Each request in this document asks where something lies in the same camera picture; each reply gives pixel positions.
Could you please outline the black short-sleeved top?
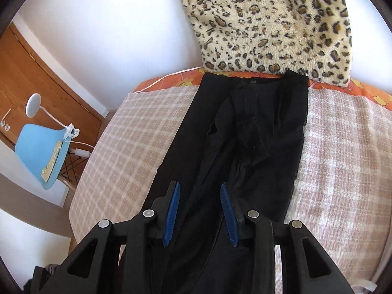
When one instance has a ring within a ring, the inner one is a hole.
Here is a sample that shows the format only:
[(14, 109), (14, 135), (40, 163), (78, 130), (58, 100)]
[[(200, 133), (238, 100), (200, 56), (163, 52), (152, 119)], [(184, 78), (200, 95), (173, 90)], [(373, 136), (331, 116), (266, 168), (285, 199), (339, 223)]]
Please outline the black short-sleeved top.
[(144, 209), (180, 184), (173, 236), (148, 246), (151, 293), (246, 293), (254, 245), (229, 239), (225, 184), (273, 222), (294, 190), (308, 115), (308, 78), (239, 78), (206, 73), (159, 166)]

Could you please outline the pink plaid blanket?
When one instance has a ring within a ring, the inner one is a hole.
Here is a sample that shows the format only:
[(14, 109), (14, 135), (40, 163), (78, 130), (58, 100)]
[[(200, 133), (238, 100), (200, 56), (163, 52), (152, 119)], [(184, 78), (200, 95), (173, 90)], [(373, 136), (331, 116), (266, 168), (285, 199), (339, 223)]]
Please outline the pink plaid blanket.
[[(142, 208), (195, 86), (130, 93), (90, 156), (70, 205), (77, 241), (102, 219)], [(310, 89), (304, 147), (286, 220), (300, 220), (356, 293), (391, 256), (391, 112), (363, 96)]]

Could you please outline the light blue chair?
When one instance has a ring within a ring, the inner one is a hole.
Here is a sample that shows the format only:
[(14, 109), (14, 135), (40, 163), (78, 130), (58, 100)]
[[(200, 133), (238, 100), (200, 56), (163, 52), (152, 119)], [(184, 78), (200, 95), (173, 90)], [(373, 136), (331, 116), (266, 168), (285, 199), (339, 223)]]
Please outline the light blue chair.
[(71, 141), (68, 129), (56, 130), (27, 123), (19, 134), (15, 154), (45, 190), (49, 190), (56, 180), (76, 190), (76, 186), (61, 175)]

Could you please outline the white clip-on desk lamp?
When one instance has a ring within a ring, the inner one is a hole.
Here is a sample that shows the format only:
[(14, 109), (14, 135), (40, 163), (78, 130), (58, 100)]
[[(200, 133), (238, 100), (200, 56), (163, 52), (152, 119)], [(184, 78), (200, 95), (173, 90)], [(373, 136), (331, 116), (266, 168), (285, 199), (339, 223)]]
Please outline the white clip-on desk lamp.
[(33, 119), (35, 115), (38, 114), (39, 110), (42, 110), (46, 115), (49, 116), (49, 118), (51, 118), (53, 121), (55, 121), (57, 124), (59, 124), (66, 130), (64, 134), (64, 139), (68, 137), (70, 139), (74, 139), (79, 136), (80, 130), (78, 128), (75, 128), (75, 126), (72, 123), (70, 123), (69, 125), (65, 125), (59, 120), (57, 120), (57, 118), (55, 118), (48, 110), (46, 110), (43, 106), (41, 106), (40, 94), (34, 93), (30, 96), (30, 98), (26, 103), (25, 114), (28, 118)]

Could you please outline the orange floral bed sheet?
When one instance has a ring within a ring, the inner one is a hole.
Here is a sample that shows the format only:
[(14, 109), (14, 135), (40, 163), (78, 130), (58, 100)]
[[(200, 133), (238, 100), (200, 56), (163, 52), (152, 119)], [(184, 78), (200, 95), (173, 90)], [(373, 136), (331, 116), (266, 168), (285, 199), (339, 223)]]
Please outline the orange floral bed sheet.
[[(134, 90), (134, 93), (138, 92), (151, 92), (156, 90), (163, 90), (171, 87), (178, 86), (199, 86), (205, 69), (202, 67), (196, 67), (192, 69), (182, 70), (172, 74), (165, 75), (160, 78), (153, 78), (140, 83)], [(241, 77), (241, 78), (277, 78), (277, 76), (264, 73), (254, 72), (219, 72), (219, 74), (228, 77)], [(363, 96), (369, 99), (371, 102), (378, 104), (387, 110), (391, 111), (391, 95), (379, 90), (375, 86), (367, 85), (363, 82), (351, 79), (346, 87), (332, 86), (329, 84), (315, 82), (313, 80), (308, 81), (308, 86), (316, 90), (329, 89), (343, 92), (351, 96)]]

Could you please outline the wooden door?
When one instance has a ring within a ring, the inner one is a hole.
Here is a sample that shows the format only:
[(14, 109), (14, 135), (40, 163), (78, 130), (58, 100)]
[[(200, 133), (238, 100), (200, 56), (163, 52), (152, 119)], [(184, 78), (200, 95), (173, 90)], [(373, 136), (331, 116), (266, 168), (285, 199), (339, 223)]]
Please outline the wooden door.
[(26, 123), (61, 128), (43, 111), (33, 119), (26, 117), (33, 93), (41, 95), (41, 105), (57, 120), (80, 130), (77, 141), (97, 142), (104, 118), (49, 68), (12, 23), (1, 37), (1, 120), (9, 126), (8, 131), (1, 128), (1, 141), (10, 148)]

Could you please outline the leopard print cushion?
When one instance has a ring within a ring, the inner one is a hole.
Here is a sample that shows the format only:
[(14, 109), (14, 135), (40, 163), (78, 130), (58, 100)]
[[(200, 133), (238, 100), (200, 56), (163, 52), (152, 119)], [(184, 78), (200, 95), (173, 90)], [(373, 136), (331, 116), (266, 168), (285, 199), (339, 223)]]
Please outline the leopard print cushion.
[(352, 33), (345, 0), (181, 0), (209, 72), (288, 70), (348, 85)]

